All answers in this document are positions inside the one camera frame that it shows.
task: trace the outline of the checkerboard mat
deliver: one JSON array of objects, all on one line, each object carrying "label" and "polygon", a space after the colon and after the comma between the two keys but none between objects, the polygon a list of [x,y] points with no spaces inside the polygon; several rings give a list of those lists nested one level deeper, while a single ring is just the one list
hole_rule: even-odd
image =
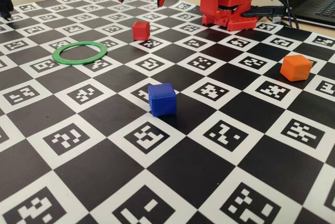
[{"label": "checkerboard mat", "polygon": [[[335,223],[335,39],[156,3],[47,0],[0,20],[0,223]],[[108,53],[53,61],[77,41]],[[308,80],[280,75],[292,54]],[[177,114],[155,118],[147,88],[166,82]]]}]

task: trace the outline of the red cube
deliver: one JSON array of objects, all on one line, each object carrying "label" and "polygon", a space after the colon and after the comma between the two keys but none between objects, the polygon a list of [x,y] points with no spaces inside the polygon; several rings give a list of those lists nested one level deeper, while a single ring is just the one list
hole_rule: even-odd
[{"label": "red cube", "polygon": [[136,21],[132,26],[132,37],[134,40],[148,40],[150,37],[150,23],[147,21]]}]

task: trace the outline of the laptop keyboard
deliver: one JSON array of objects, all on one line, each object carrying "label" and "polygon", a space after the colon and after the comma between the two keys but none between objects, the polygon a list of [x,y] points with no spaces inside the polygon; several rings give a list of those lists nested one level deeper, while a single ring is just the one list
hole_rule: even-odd
[{"label": "laptop keyboard", "polygon": [[317,13],[321,16],[335,17],[335,0],[330,0],[324,7],[322,7]]}]

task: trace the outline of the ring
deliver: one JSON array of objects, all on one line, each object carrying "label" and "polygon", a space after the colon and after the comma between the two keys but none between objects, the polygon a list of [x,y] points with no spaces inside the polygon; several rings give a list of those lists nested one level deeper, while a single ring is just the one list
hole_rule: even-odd
[{"label": "ring", "polygon": [[[81,59],[81,60],[67,60],[67,59],[61,58],[60,54],[64,50],[66,50],[68,48],[75,47],[75,46],[82,46],[82,45],[96,46],[96,47],[100,48],[100,52],[93,57],[86,58],[86,59]],[[58,63],[75,65],[75,64],[92,63],[92,62],[102,58],[106,53],[107,53],[107,47],[102,43],[99,43],[99,42],[75,42],[75,43],[70,43],[70,44],[64,45],[64,46],[56,49],[55,52],[52,54],[52,58]]]}]

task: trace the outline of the blue cube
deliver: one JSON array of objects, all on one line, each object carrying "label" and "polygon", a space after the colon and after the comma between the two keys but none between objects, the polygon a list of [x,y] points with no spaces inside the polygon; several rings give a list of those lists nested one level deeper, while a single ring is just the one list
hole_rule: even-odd
[{"label": "blue cube", "polygon": [[176,113],[177,99],[172,84],[149,85],[148,93],[153,116],[158,117]]}]

